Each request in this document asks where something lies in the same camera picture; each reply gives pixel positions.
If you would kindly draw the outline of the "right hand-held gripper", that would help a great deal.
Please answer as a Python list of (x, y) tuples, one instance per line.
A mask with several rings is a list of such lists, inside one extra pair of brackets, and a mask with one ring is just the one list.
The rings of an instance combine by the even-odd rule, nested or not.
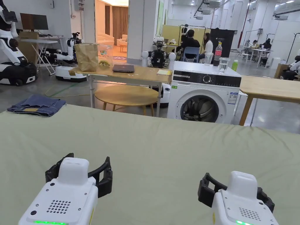
[(206, 173), (199, 183), (198, 201), (212, 208), (212, 225), (278, 225), (275, 203), (251, 174), (232, 171), (225, 186)]

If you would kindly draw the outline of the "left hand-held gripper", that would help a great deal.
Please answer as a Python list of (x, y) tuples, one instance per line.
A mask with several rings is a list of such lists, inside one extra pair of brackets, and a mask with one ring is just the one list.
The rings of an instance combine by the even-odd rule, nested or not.
[(89, 161), (65, 157), (45, 172), (46, 184), (19, 220), (19, 225), (91, 225), (98, 198), (112, 192), (110, 157), (94, 171)]

